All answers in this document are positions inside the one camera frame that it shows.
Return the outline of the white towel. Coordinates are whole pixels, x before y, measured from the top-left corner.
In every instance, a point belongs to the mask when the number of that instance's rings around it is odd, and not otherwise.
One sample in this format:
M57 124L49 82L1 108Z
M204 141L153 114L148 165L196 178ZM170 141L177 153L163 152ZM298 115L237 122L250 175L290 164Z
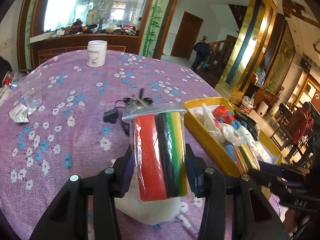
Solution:
M234 146L242 144L249 144L253 146L255 144L255 140L251 133L244 126L241 126L238 130L235 130L231 125L224 123L220 126L221 132L225 137L225 141L231 142Z

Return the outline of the white cloth bundle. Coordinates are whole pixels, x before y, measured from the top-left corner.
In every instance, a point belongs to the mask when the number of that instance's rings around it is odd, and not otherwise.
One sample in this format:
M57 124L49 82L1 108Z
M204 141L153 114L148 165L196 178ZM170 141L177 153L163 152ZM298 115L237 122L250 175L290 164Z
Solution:
M150 202L140 200L135 178L131 180L129 190L125 193L125 196L123 198L115 198L114 201L118 210L147 225L170 221L178 216L181 210L180 198Z

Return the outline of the black foil snack bag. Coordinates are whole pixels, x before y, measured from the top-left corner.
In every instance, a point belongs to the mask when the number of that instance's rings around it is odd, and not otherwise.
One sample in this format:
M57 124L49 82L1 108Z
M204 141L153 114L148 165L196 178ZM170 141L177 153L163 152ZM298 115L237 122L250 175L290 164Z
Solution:
M251 117L242 112L234 112L234 117L242 126L247 128L255 141L259 139L260 128Z

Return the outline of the white bag red label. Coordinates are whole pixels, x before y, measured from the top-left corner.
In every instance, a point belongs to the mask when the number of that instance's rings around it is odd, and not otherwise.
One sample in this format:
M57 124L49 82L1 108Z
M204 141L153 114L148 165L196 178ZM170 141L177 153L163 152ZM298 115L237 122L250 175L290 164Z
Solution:
M202 104L203 110L203 125L205 129L220 143L225 142L225 137L221 132L221 127L219 122L213 116L212 111L209 107L203 103Z

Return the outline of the red bag blue cloth bundle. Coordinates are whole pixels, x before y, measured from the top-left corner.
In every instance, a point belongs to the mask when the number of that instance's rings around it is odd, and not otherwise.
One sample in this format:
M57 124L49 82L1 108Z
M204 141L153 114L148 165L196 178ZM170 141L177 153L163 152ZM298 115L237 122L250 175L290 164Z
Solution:
M235 130L241 127L241 123L234 117L233 111L229 110L224 105L219 105L212 111L214 118L224 124L231 125Z

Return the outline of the multicolour sponge strips pack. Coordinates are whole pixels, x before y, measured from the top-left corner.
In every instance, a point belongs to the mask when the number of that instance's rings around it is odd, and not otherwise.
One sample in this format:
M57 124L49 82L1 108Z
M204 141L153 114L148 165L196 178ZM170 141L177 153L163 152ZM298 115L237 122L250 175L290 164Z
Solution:
M156 103L124 114L140 200L166 200L187 195L185 165L185 107Z

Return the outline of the yellow red sponge pack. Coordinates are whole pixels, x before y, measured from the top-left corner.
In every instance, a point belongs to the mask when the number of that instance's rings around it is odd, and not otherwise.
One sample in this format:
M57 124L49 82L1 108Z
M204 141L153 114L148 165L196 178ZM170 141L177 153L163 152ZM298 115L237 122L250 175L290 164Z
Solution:
M259 161L248 143L235 146L234 154L240 174L247 174L250 170L260 170Z

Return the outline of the person in red jacket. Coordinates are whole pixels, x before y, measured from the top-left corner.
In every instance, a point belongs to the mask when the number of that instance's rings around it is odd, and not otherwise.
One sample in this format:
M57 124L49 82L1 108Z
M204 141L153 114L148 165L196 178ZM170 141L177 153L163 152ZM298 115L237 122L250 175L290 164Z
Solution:
M288 155L285 157L285 160L288 164L290 163L290 159L298 148L299 140L305 134L308 125L312 124L312 122L309 121L310 110L311 103L304 102L302 107L297 109L289 120L286 129L292 138L292 148L289 151Z

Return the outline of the yellow rimmed white tray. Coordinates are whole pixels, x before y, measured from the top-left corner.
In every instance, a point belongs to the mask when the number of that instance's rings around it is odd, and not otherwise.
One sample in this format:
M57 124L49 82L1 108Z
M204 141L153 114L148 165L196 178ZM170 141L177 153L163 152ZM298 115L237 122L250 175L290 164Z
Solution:
M238 177L259 162L279 165L283 155L274 142L223 97L185 102L184 123L204 151L228 176Z

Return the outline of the purple floral tablecloth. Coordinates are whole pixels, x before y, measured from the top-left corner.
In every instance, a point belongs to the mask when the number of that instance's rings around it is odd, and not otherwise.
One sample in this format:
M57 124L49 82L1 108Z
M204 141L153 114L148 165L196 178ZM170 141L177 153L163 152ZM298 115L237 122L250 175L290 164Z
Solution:
M20 88L1 106L1 212L20 239L29 239L61 187L74 174L90 177L125 154L121 120L103 115L143 92L154 103L217 97L191 69L109 50L91 68L85 50L58 55L35 69L43 102L25 124L9 112L25 103Z

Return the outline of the clear plastic cup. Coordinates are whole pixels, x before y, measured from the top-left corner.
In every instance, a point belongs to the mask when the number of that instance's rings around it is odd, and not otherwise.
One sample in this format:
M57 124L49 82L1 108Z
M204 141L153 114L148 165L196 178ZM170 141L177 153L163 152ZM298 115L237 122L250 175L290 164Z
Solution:
M38 108L42 104L41 75L41 72L33 72L19 82L22 97L28 108Z

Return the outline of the person in dark clothes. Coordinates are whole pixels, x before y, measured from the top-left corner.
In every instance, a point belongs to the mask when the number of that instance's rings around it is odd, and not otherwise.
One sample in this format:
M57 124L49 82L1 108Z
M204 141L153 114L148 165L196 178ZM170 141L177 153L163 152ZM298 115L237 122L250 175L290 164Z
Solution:
M210 45L206 40L207 36L203 36L202 40L193 47L193 50L196 52L196 57L191 67L193 71L196 71L200 63L210 55Z

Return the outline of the white plastic jar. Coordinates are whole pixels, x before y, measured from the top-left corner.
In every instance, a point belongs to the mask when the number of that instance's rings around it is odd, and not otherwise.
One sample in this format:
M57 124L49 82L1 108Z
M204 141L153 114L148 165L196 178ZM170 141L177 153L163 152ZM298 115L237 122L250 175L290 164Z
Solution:
M98 68L105 64L107 41L93 40L87 45L87 60L89 67Z

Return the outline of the wooden cabinet counter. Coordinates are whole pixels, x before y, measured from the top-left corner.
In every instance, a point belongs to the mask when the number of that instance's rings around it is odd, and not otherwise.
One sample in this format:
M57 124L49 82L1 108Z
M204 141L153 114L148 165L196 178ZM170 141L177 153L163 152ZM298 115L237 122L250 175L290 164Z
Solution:
M76 34L51 37L30 45L31 66L37 67L62 53L84 50L89 41L107 41L109 50L138 54L142 39L138 36L120 34Z

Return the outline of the brown wooden door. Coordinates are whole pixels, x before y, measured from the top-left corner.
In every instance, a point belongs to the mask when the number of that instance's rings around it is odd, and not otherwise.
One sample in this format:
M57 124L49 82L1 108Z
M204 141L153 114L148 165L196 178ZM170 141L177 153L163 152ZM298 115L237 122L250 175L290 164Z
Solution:
M178 29L171 56L189 59L197 40L203 19L184 12Z

